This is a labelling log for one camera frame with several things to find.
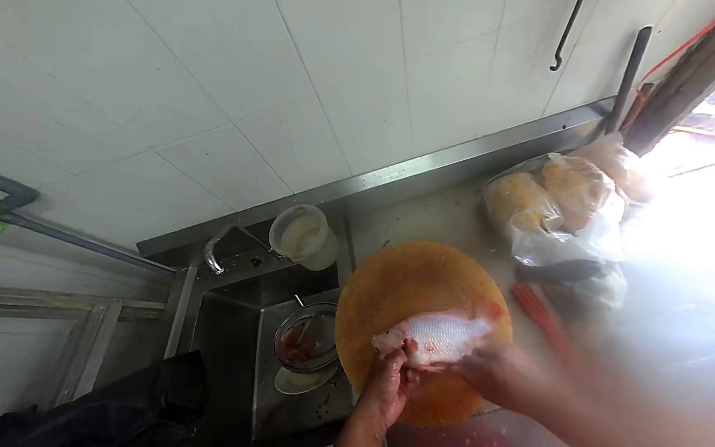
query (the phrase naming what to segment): fish head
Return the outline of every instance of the fish head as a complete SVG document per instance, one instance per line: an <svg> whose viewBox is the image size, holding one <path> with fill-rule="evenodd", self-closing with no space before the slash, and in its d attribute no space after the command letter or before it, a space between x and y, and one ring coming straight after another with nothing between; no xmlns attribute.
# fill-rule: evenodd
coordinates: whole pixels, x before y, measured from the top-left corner
<svg viewBox="0 0 715 447"><path fill-rule="evenodd" d="M404 346L404 340L410 337L407 327L399 324L371 338L371 345L382 354L388 354Z"/></svg>

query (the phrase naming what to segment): orange cutting board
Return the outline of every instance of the orange cutting board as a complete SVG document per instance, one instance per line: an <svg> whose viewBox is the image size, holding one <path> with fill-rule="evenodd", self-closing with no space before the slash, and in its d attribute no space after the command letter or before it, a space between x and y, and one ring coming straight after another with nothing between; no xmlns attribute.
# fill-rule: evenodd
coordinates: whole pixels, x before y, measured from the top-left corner
<svg viewBox="0 0 715 447"><path fill-rule="evenodd" d="M511 343L504 296L485 269L461 251L432 242L385 248L355 270L335 313L335 345L346 376L361 391L371 369L371 337L421 312L463 310L493 323L492 339ZM424 374L399 421L444 426L486 403L467 382L448 373Z"/></svg>

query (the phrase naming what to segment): plastic bag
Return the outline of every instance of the plastic bag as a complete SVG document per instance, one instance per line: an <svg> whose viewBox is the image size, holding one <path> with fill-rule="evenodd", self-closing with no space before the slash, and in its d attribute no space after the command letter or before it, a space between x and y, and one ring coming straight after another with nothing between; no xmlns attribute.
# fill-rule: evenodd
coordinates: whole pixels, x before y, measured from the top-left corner
<svg viewBox="0 0 715 447"><path fill-rule="evenodd" d="M563 316L571 338L587 348L606 339L628 293L628 282L616 262L601 264L589 278L545 282L541 287Z"/></svg>
<svg viewBox="0 0 715 447"><path fill-rule="evenodd" d="M598 213L612 224L619 224L625 212L625 202L614 182L581 157L549 154L540 176L545 190L559 204L564 218L563 230L576 234L588 228Z"/></svg>
<svg viewBox="0 0 715 447"><path fill-rule="evenodd" d="M507 237L537 228L555 230L563 224L556 203L530 173L511 173L485 189L491 218Z"/></svg>
<svg viewBox="0 0 715 447"><path fill-rule="evenodd" d="M591 164L580 159L580 162L565 161L569 158L572 157L560 154L532 158L485 184L485 203L491 221L511 240L512 255L527 266L624 258L619 226L624 212L623 199L614 192L613 182L599 169L587 168ZM537 184L540 188L531 186L538 177L542 181L542 170L546 166L552 166L548 178L553 193L540 184ZM542 190L547 193L545 198L542 198ZM590 203L581 204L582 200ZM560 201L566 209L570 207L571 214L561 210ZM532 206L531 210L521 209L527 204ZM566 216L573 218L569 226L565 224Z"/></svg>
<svg viewBox="0 0 715 447"><path fill-rule="evenodd" d="M652 199L654 180L639 156L623 146L619 132L604 135L590 144L575 149L571 156L583 157L606 173L635 203Z"/></svg>

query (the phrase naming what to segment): black cloth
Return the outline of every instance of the black cloth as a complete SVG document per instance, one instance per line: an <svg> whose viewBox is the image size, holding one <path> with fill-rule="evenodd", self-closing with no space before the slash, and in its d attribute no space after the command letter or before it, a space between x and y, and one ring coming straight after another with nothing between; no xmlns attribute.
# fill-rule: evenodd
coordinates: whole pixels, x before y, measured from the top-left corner
<svg viewBox="0 0 715 447"><path fill-rule="evenodd" d="M44 413L0 417L0 447L176 447L206 407L199 351L137 371Z"/></svg>

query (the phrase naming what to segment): wooden beam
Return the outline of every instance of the wooden beam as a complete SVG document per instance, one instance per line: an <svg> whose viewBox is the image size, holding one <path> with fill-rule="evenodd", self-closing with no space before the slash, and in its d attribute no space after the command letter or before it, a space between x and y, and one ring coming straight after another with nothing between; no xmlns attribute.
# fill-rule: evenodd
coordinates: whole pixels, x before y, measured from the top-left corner
<svg viewBox="0 0 715 447"><path fill-rule="evenodd" d="M625 135L625 147L644 155L715 90L715 28L684 54L655 89Z"/></svg>

